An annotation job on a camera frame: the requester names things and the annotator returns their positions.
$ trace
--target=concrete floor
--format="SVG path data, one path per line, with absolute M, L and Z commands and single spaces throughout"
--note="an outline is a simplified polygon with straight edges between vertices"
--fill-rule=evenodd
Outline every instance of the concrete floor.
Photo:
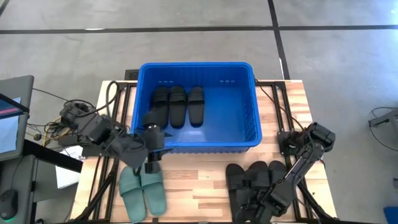
M 274 4 L 280 26 L 398 24 L 394 0 L 274 0 Z M 0 30 L 227 25 L 271 26 L 267 1 L 10 0 L 0 17 Z M 371 137 L 368 120 L 375 107 L 398 106 L 398 30 L 280 33 L 290 77 L 304 81 L 314 121 L 337 135 L 325 161 L 338 216 L 386 223 L 382 208 L 398 205 L 392 184 L 398 177 L 398 152 Z M 122 80 L 125 69 L 146 62 L 246 61 L 257 78 L 282 78 L 273 31 L 3 34 L 0 52 L 0 78 L 30 74 L 36 88 L 93 103 L 102 80 Z M 56 118 L 62 103 L 34 92 L 30 122 Z M 374 132 L 398 149 L 389 126 Z M 55 178 L 53 172 L 49 175 L 53 167 L 44 167 L 41 176 Z M 37 218 L 62 222 L 75 189 L 38 203 Z

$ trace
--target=blue plastic bin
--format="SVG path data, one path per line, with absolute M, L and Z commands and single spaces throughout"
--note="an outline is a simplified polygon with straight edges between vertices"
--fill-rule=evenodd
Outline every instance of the blue plastic bin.
M 188 110 L 181 129 L 164 129 L 165 148 L 172 152 L 244 152 L 262 139 L 254 75 L 244 62 L 147 63 L 139 69 L 131 130 L 142 128 L 158 86 L 181 85 L 189 93 L 202 86 L 203 125 L 191 126 Z

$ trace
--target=wooden table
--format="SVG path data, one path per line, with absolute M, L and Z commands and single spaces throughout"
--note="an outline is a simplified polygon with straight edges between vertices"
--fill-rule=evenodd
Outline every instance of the wooden table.
M 108 83 L 109 81 L 103 82 L 97 105 L 104 105 L 105 89 Z M 285 84 L 293 117 L 303 126 L 308 126 L 312 122 L 312 117 L 302 81 L 285 81 Z M 115 89 L 111 89 L 111 96 L 116 92 Z M 271 88 L 263 87 L 263 89 L 272 97 Z M 276 132 L 279 129 L 274 104 L 259 87 L 257 87 L 256 92 L 262 128 L 262 142 L 260 145 L 250 148 L 248 152 L 242 154 L 167 154 L 163 157 L 160 164 L 164 171 L 167 211 L 159 217 L 160 222 L 231 222 L 224 174 L 225 167 L 230 163 L 236 163 L 247 169 L 253 162 L 258 160 L 267 163 L 273 160 L 284 162 L 276 142 Z M 116 117 L 118 121 L 121 120 L 124 94 L 124 92 L 121 93 L 121 102 Z M 136 89 L 132 88 L 126 118 L 126 125 L 128 126 L 131 125 L 135 94 Z M 280 104 L 283 105 L 280 93 L 278 95 Z M 286 116 L 285 114 L 282 114 L 282 116 L 285 122 L 284 125 L 287 127 Z M 77 217 L 87 206 L 97 159 L 97 157 L 90 157 L 84 161 L 71 218 Z M 100 178 L 101 163 L 102 160 L 96 175 L 94 193 Z M 110 170 L 111 165 L 112 161 L 109 163 L 108 170 Z M 120 172 L 125 166 L 123 162 L 119 164 L 118 180 Z M 308 189 L 317 202 L 328 214 L 335 217 L 336 212 L 324 165 L 317 162 L 305 178 Z M 104 217 L 107 198 L 108 192 L 105 193 L 101 203 L 100 218 Z M 119 195 L 118 181 L 113 203 L 111 223 L 129 223 L 123 199 Z M 300 207 L 300 210 L 302 216 L 305 216 L 304 208 Z M 151 222 L 152 217 L 147 210 L 147 218 L 144 222 Z M 294 221 L 292 206 L 290 206 L 285 215 L 279 218 L 274 217 L 273 220 Z

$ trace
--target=metal stand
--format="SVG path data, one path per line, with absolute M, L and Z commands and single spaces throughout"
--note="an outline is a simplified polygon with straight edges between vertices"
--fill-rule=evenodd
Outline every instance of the metal stand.
M 83 162 L 78 159 L 74 159 L 59 152 L 55 152 L 51 149 L 47 149 L 46 147 L 43 147 L 26 139 L 24 141 L 24 149 L 22 154 L 34 155 L 41 161 L 49 162 L 56 166 L 63 167 L 75 172 L 81 172 L 81 168 L 83 167 Z
M 387 114 L 380 116 L 378 118 L 374 118 L 372 120 L 369 121 L 369 125 L 372 128 L 375 128 L 377 126 L 379 126 L 379 124 L 382 123 L 391 123 L 392 129 L 394 130 L 394 132 L 397 134 L 398 136 L 398 110 L 393 110 L 391 112 L 388 112 Z

